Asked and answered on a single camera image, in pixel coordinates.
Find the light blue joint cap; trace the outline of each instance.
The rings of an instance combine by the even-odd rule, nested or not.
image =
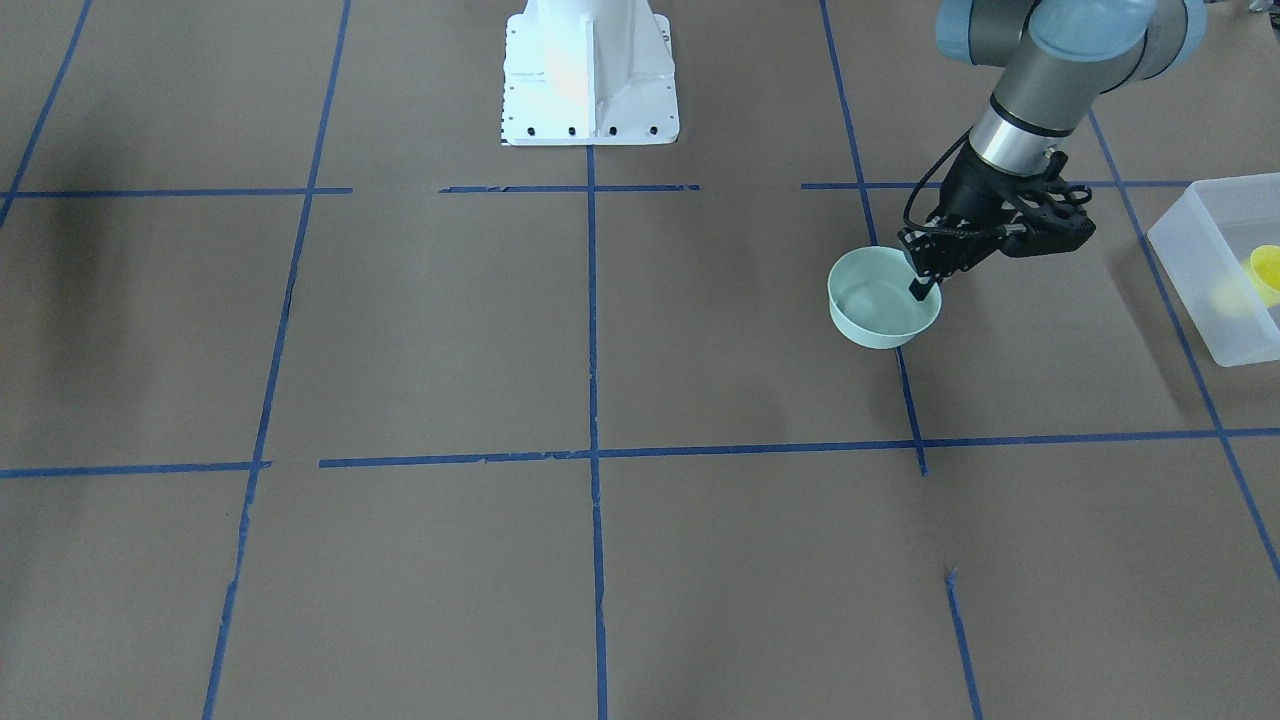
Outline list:
[[[1183,5],[1187,6],[1187,40],[1183,41],[1183,49],[1174,58],[1174,63],[1169,65],[1170,68],[1176,68],[1187,58],[1190,58],[1192,53],[1203,42],[1204,31],[1208,29],[1208,13],[1204,10],[1204,0],[1183,0]]]
[[[1158,0],[1044,0],[1032,13],[1030,33],[1050,55],[1098,63],[1133,50],[1157,5]]]
[[[973,0],[943,0],[934,23],[938,50],[952,60],[973,64],[969,53],[969,18],[973,15]]]

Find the gray surface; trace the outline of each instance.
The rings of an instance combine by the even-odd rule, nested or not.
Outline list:
[[[987,716],[1275,716],[1280,596],[1215,439],[932,457]]]
[[[963,717],[950,564],[988,717],[1274,714],[1276,577],[1216,437],[1001,446],[1215,429],[1120,191],[1082,252],[946,286],[904,354],[920,479],[896,357],[827,316],[860,193],[800,190],[855,178],[822,4],[654,3],[684,136],[602,149],[595,179],[701,190],[600,192],[594,234],[582,192],[438,193],[588,182],[581,149],[498,145],[522,5],[353,3],[319,183],[355,192],[307,215],[221,665],[247,473],[148,465],[253,459],[303,197],[13,205],[0,716],[197,717],[216,666],[219,720],[596,717],[585,452],[317,468],[590,448],[593,237],[614,720]],[[1100,104],[1126,179],[1280,168],[1280,49],[1238,5]],[[5,187],[79,8],[0,9]],[[995,82],[937,56],[934,8],[829,3],[870,181],[915,181]],[[20,190],[305,186],[340,9],[95,0]],[[1091,127],[1071,151],[1111,179]],[[1130,188],[1142,227],[1179,192]],[[905,192],[869,196],[891,242]],[[1217,368],[1170,302],[1221,423],[1274,433],[1280,364]],[[611,457],[707,445],[732,447]],[[1231,447],[1276,532],[1277,438]]]
[[[243,475],[0,482],[5,717],[198,717]]]
[[[268,470],[219,717],[590,717],[585,462]]]

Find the white plastic bin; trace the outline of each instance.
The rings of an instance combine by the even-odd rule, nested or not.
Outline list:
[[[1147,237],[1219,365],[1280,360],[1280,305],[1251,277],[1280,246],[1280,173],[1193,182]]]

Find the silver robot arm segment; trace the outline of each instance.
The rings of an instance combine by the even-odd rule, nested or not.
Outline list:
[[[1204,35],[1202,0],[945,0],[938,47],[1005,72],[982,117],[920,181],[899,233],[923,299],[996,250],[1070,252],[1096,229],[1092,193],[1061,178],[1061,147],[1103,92],[1181,63]],[[910,219],[925,181],[956,150],[938,206]]]

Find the yellow cup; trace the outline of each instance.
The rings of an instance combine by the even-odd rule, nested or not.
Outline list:
[[[1253,290],[1267,307],[1280,305],[1280,246],[1263,245],[1240,263]]]

